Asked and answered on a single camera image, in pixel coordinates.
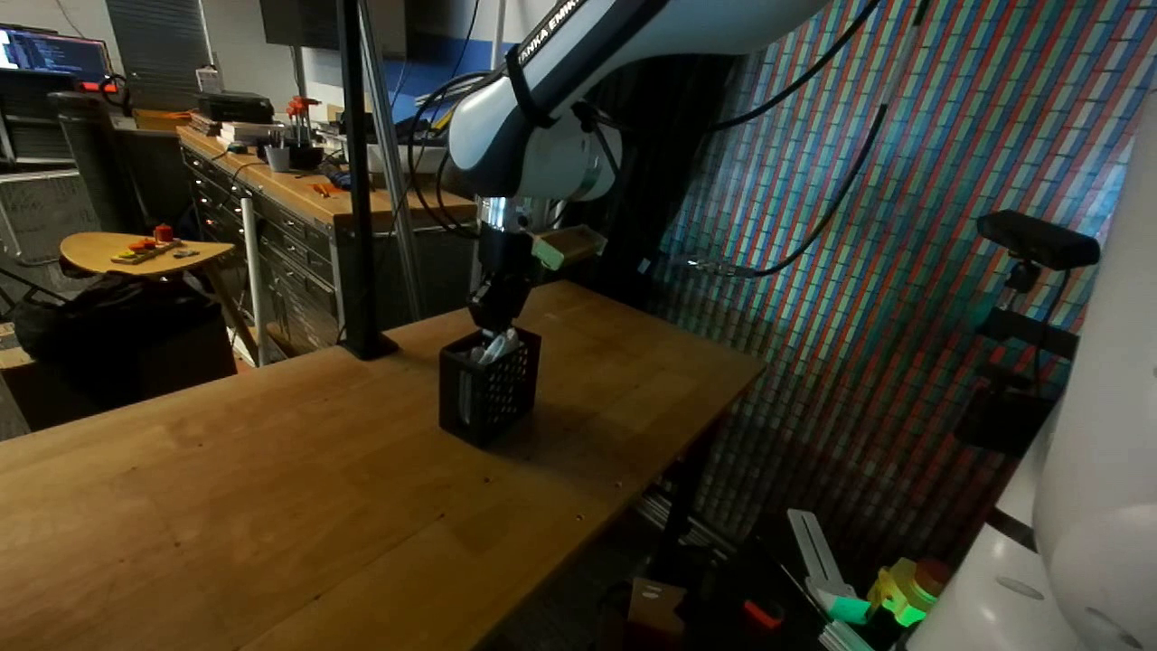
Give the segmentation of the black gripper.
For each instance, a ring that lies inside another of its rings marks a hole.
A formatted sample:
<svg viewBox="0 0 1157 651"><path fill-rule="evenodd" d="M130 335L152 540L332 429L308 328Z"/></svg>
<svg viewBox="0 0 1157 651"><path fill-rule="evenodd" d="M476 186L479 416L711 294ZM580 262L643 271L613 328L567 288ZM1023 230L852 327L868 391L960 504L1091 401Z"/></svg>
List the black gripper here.
<svg viewBox="0 0 1157 651"><path fill-rule="evenodd" d="M476 264L479 282L470 294L470 318L487 334L501 334L522 315L536 282L533 240L525 230L479 229Z"/></svg>

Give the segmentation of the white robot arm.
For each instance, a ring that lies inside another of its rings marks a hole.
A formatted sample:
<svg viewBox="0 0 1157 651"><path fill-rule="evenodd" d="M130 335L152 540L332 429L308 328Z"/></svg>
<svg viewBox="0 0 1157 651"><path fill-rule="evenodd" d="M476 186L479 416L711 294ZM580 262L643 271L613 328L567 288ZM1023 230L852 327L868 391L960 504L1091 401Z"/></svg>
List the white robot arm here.
<svg viewBox="0 0 1157 651"><path fill-rule="evenodd" d="M455 109L494 230L558 200L778 362L770 494L956 552L907 651L1157 651L1153 0L553 0Z"/></svg>

